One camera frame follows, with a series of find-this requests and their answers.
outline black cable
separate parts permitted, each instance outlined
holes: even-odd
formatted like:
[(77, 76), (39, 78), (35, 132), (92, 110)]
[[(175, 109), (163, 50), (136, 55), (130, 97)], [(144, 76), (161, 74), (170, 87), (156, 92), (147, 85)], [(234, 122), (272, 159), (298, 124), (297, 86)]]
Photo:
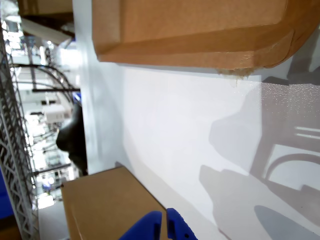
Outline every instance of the black cable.
[[(21, 68), (36, 68), (36, 69), (38, 69), (39, 71), (42, 71), (42, 72), (48, 74), (48, 75), (52, 78), (52, 80), (56, 81), (59, 85), (61, 85), (61, 87), (62, 87), (63, 89), (66, 89), (65, 86), (61, 83), (61, 81), (60, 81), (59, 79), (57, 79), (49, 70), (46, 70), (45, 68), (53, 69), (53, 70), (57, 71), (57, 73), (60, 73), (60, 74), (63, 76), (63, 79), (64, 79), (65, 82), (68, 84), (68, 87), (69, 87), (69, 88), (74, 88), (74, 86), (72, 86), (72, 85), (69, 83), (67, 77), (66, 77), (63, 73), (59, 72), (56, 68), (51, 67), (51, 66), (37, 65), (37, 64), (13, 63), (13, 64), (10, 64), (10, 67), (13, 67), (13, 68), (19, 68), (19, 67), (21, 67)], [(69, 99), (72, 100), (72, 98), (73, 98), (73, 97), (72, 97), (72, 93), (71, 93), (71, 92), (67, 92), (66, 94), (69, 95)]]
[[(33, 84), (32, 81), (13, 81), (13, 82), (16, 83), (16, 84)], [(49, 88), (52, 88), (52, 89), (57, 89), (57, 90), (59, 90), (59, 88), (54, 87), (54, 86), (52, 86), (52, 85), (50, 85), (50, 84), (45, 84), (45, 83), (41, 83), (41, 82), (36, 82), (35, 84), (37, 84), (37, 85), (42, 85), (42, 86), (46, 86), (46, 87), (49, 87)], [(67, 101), (68, 101), (69, 103), (73, 103), (72, 98), (70, 99), (69, 96), (68, 96), (65, 92), (62, 91), (61, 93), (65, 96), (65, 98), (67, 99)]]
[(56, 69), (55, 67), (53, 66), (48, 66), (48, 65), (39, 65), (39, 64), (21, 64), (21, 63), (13, 63), (13, 64), (10, 64), (10, 67), (13, 67), (13, 68), (18, 68), (18, 67), (22, 67), (22, 68), (37, 68), (37, 69), (41, 69), (41, 68), (45, 68), (45, 69), (51, 69), (51, 70), (54, 70), (56, 71), (58, 74), (60, 74), (63, 78), (63, 80), (67, 83), (68, 87), (70, 88), (75, 88), (72, 84), (69, 83), (67, 77), (62, 73), (60, 72), (58, 69)]
[[(49, 70), (47, 71), (46, 69), (43, 69), (43, 68), (37, 68), (37, 70), (42, 71), (42, 72), (48, 74), (53, 80), (55, 80), (56, 82), (58, 82), (63, 89), (65, 89), (65, 90), (67, 89), (67, 88), (65, 88), (65, 86), (62, 84), (62, 82), (60, 82)], [(70, 99), (72, 99), (72, 93), (71, 93), (71, 92), (66, 91), (66, 94), (69, 96)]]

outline cardboard box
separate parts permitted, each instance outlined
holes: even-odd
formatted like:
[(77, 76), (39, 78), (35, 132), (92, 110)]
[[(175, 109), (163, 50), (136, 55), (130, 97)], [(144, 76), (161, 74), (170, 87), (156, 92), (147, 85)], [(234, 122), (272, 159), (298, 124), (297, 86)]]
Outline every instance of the cardboard box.
[(61, 190), (71, 240), (118, 240), (151, 211), (163, 213), (160, 239), (168, 239), (166, 210), (125, 167), (65, 182)]
[(320, 22), (319, 0), (92, 0), (102, 62), (242, 69), (291, 57)]

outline white surface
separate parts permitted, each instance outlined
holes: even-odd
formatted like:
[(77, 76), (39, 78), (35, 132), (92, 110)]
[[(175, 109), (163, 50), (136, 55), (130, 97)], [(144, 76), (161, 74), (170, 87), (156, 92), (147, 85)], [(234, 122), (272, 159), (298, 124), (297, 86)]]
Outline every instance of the white surface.
[(237, 79), (98, 62), (91, 1), (73, 8), (90, 174), (125, 165), (199, 240), (320, 239), (320, 140), (298, 135), (320, 136), (300, 129), (320, 129), (320, 88), (261, 83), (319, 80), (318, 30), (294, 59)]
[(42, 112), (48, 124), (60, 123), (65, 120), (66, 109), (62, 104), (50, 104), (42, 107)]
[(42, 240), (61, 240), (69, 236), (64, 203), (39, 209), (39, 229)]

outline metal shelving rack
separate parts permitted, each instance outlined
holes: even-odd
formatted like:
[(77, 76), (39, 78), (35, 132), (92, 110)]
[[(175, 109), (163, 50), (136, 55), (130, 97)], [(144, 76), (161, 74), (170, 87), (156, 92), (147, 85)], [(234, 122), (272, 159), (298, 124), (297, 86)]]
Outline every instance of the metal shelving rack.
[(0, 30), (0, 168), (23, 240), (39, 240), (38, 195), (12, 56)]

